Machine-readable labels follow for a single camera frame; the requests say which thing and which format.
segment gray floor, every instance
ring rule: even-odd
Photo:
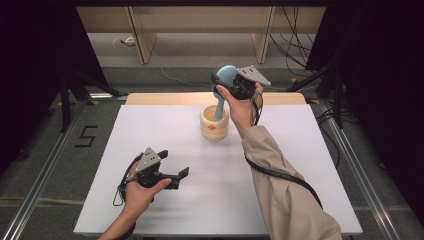
[[[134,47],[125,46],[130,34],[89,34],[109,84],[122,92],[189,92],[210,91],[208,85],[210,71],[223,62],[244,67],[255,65],[279,91],[291,85],[291,79],[302,77],[291,73],[309,74],[286,58],[272,44],[269,44],[266,63],[257,64],[251,37],[248,34],[160,34],[149,64],[140,65]],[[275,39],[284,47],[280,36]],[[302,36],[305,46],[311,45],[309,38]],[[291,47],[291,53],[302,61],[298,49]],[[314,84],[302,91],[308,98],[313,96]],[[90,92],[100,92],[90,87]],[[51,116],[46,116],[26,149],[28,158],[17,158],[0,178],[0,233],[19,209],[23,199],[31,191],[38,173],[49,158],[60,136],[61,110],[59,98],[52,104]],[[125,104],[122,100],[102,100],[95,104],[82,105],[79,115],[74,115],[75,125],[70,132],[63,152],[45,187],[38,198],[32,214],[26,222],[20,239],[85,239],[73,234],[74,225],[82,209],[84,199],[97,171],[104,148],[119,111]],[[314,114],[323,112],[322,105],[310,105]],[[355,154],[364,168],[384,208],[389,213],[400,239],[424,239],[424,230],[415,218],[408,204],[399,194],[387,172],[377,165],[378,156],[363,132],[360,123],[344,108],[344,132]],[[86,126],[86,135],[95,136],[91,147],[78,148],[88,144],[88,139],[80,139]],[[329,122],[323,128],[334,140]],[[323,135],[330,153],[336,162],[337,149],[331,140]],[[346,156],[340,153],[337,168],[348,197],[362,224],[364,233],[354,239],[385,239],[371,208],[358,185]]]

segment blue object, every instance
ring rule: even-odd
[[[233,79],[237,75],[237,68],[233,65],[227,65],[219,69],[216,75],[219,77],[220,81],[232,86]],[[222,111],[224,110],[225,100],[218,93],[214,92],[213,95],[218,99],[218,105],[216,106],[215,115],[213,117],[213,120],[216,122],[222,119]]]

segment person's right hand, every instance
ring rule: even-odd
[[[259,83],[256,83],[255,87],[256,91],[258,91],[260,94],[263,93],[264,89]],[[225,87],[218,85],[216,88],[219,94],[221,94],[221,96],[228,102],[228,105],[230,105],[231,120],[233,120],[234,125],[236,126],[237,131],[240,134],[240,137],[243,138],[244,135],[246,135],[247,131],[252,127],[252,117],[256,117],[256,111],[252,107],[250,99],[238,100],[234,98],[233,95],[231,95],[231,93]],[[262,107],[263,103],[261,97],[258,97],[256,99],[256,104],[258,105],[258,108]]]

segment beige jacket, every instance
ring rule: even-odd
[[[242,140],[247,159],[256,165],[303,179],[284,158],[263,126],[249,129]],[[325,213],[304,187],[252,169],[265,225],[272,240],[342,239],[337,221]]]

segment white table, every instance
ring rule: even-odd
[[[190,173],[178,190],[155,197],[135,234],[267,235],[235,126],[230,121],[229,133],[220,141],[205,139],[199,129],[203,107],[122,106],[74,232],[97,236],[113,222],[122,208],[112,205],[117,185],[132,159],[151,147],[169,151],[161,172],[177,174],[190,167]],[[309,105],[266,105],[260,124],[315,189],[342,233],[362,233]]]

